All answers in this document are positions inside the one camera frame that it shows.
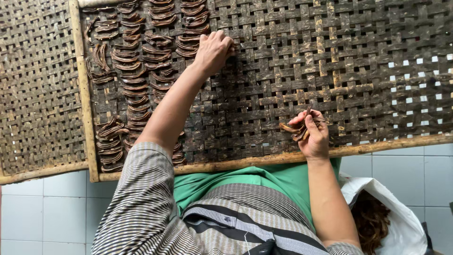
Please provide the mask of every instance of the bamboo strip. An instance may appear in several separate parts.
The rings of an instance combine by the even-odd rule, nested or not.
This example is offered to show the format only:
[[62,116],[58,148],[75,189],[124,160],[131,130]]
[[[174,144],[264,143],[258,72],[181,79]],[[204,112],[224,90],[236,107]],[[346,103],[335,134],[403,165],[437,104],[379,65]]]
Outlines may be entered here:
[[79,0],[79,7],[93,7],[93,6],[106,6],[106,5],[113,5],[121,2],[125,2],[127,0]]
[[77,0],[69,1],[69,12],[71,14],[72,34],[74,36],[74,46],[77,58],[78,83],[80,90],[80,100],[82,102],[83,127],[87,145],[86,155],[88,156],[88,166],[90,169],[90,181],[99,181],[96,161],[96,148],[94,142],[94,131],[92,123],[92,113],[90,105],[90,91],[88,90],[87,67],[83,58],[83,36],[80,22],[80,13]]
[[79,171],[88,168],[88,162],[82,161],[74,164],[62,165],[58,167],[44,168],[37,171],[29,171],[18,173],[11,176],[0,177],[0,185],[10,184],[15,182],[26,181],[30,179],[52,176],[60,173]]
[[[369,144],[360,144],[354,146],[344,146],[331,148],[329,151],[330,157],[345,157],[352,155],[361,155],[371,152],[379,152],[390,149],[402,149],[417,146],[427,146],[436,144],[453,143],[453,135],[440,134],[430,136],[420,136],[416,138],[403,138],[394,141],[383,141]],[[301,152],[284,153],[279,155],[270,155],[264,157],[252,157],[247,159],[231,160],[216,163],[203,163],[195,165],[186,165],[176,167],[175,175],[188,174],[197,172],[216,172],[231,169],[240,169],[253,166],[275,165],[284,163],[295,163],[306,161],[305,156]],[[102,173],[99,175],[100,181],[115,181],[119,180],[121,172],[117,173]]]

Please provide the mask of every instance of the tiled floor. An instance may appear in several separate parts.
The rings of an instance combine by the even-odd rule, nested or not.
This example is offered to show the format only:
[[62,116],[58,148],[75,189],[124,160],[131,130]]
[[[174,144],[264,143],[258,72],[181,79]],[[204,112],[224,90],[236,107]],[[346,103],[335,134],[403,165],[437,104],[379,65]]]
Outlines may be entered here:
[[[453,144],[345,157],[341,171],[379,180],[427,222],[436,250],[453,250]],[[2,187],[1,254],[90,254],[115,187],[87,171]]]

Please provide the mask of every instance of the hand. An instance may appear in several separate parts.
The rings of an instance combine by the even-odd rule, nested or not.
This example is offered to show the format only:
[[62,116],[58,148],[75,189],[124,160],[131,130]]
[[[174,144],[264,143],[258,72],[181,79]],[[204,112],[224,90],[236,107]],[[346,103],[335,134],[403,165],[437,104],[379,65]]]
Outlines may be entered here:
[[[323,118],[320,111],[311,110],[313,116]],[[307,139],[299,142],[299,148],[307,158],[307,161],[329,159],[329,130],[327,124],[321,122],[319,127],[313,122],[313,117],[307,111],[299,113],[298,116],[289,121],[289,125],[297,125],[305,121],[305,126],[310,134]]]
[[212,32],[209,37],[202,34],[200,36],[200,47],[193,64],[209,77],[224,66],[225,60],[233,54],[233,39],[225,36],[223,30]]

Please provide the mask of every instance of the striped shirt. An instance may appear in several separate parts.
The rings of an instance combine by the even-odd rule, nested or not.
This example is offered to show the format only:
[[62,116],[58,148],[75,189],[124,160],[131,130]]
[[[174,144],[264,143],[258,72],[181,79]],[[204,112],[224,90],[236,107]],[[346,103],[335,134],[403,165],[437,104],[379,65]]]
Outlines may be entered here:
[[133,146],[92,254],[363,254],[347,243],[324,247],[288,197],[258,185],[217,187],[178,216],[173,177],[161,147]]

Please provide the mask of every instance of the person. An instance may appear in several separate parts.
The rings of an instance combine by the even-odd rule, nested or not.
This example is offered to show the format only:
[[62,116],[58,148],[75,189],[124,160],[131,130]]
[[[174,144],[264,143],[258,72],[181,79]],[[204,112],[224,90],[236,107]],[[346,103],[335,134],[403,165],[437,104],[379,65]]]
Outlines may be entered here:
[[[306,111],[306,163],[177,176],[174,145],[203,82],[234,54],[223,30],[200,36],[189,65],[129,151],[92,254],[363,254],[329,160],[328,128]],[[313,115],[322,118],[319,111]]]

